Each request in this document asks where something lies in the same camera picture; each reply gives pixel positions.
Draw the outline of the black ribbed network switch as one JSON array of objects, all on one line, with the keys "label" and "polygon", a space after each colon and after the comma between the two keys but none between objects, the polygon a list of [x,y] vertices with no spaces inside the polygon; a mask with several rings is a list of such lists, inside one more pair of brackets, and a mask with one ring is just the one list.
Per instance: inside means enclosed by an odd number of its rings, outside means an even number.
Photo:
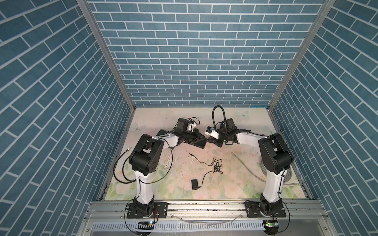
[{"label": "black ribbed network switch", "polygon": [[193,145],[197,148],[205,149],[205,146],[207,144],[206,138],[195,138],[192,141],[188,142],[189,145]]}]

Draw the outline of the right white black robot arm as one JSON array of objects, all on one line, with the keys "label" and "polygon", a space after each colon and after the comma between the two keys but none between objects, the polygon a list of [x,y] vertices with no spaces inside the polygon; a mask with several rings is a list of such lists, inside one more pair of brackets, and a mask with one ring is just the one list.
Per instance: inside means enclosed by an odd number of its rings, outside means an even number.
[{"label": "right white black robot arm", "polygon": [[208,127],[206,133],[213,137],[220,147],[227,142],[258,147],[262,163],[267,170],[261,200],[269,204],[275,204],[281,200],[284,176],[294,158],[280,134],[262,135],[245,129],[228,131],[226,128],[215,129],[214,127]]}]

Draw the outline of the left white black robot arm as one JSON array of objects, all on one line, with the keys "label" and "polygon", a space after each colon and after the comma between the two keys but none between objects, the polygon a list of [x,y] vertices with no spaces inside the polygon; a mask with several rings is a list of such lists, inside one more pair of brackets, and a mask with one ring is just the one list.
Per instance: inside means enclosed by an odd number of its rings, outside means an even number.
[{"label": "left white black robot arm", "polygon": [[173,150],[181,143],[204,149],[206,142],[206,137],[198,129],[178,133],[161,130],[158,136],[143,134],[129,157],[136,176],[136,200],[143,205],[153,202],[152,173],[156,170],[164,149]]}]

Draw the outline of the black loose power adapter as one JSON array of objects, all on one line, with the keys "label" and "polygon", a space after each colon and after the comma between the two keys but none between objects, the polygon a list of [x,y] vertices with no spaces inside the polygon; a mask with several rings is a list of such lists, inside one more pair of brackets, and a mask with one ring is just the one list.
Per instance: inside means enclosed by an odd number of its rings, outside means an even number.
[{"label": "black loose power adapter", "polygon": [[198,184],[198,179],[191,180],[191,184],[192,184],[192,190],[198,190],[200,188]]}]

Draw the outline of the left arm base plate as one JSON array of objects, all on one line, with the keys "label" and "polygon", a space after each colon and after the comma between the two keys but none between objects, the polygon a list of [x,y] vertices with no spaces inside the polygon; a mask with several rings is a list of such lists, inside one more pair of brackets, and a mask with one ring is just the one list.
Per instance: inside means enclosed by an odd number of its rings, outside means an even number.
[{"label": "left arm base plate", "polygon": [[141,204],[138,201],[134,201],[129,204],[126,210],[128,219],[142,219],[142,218],[152,218],[154,213],[158,213],[155,218],[166,218],[168,211],[167,202],[154,202],[153,204]]}]

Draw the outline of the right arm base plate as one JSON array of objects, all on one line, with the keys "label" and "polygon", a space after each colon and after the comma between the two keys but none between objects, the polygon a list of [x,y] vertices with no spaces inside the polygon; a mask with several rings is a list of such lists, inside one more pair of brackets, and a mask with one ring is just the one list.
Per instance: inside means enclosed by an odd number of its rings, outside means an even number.
[{"label": "right arm base plate", "polygon": [[281,200],[275,203],[268,203],[265,200],[263,200],[262,202],[246,200],[244,202],[244,206],[248,218],[286,217],[286,212]]}]

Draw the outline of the aluminium front rail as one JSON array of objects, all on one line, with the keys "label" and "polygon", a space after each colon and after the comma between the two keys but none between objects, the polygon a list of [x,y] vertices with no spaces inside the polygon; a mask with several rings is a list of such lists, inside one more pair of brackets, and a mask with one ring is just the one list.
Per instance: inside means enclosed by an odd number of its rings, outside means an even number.
[{"label": "aluminium front rail", "polygon": [[143,214],[136,207],[126,208],[126,201],[91,202],[85,214],[87,221],[120,221],[123,219],[158,220],[228,220],[228,219],[291,219],[312,220],[327,218],[319,200],[284,200],[273,213],[263,213],[257,200],[187,200],[156,201],[151,213]]}]

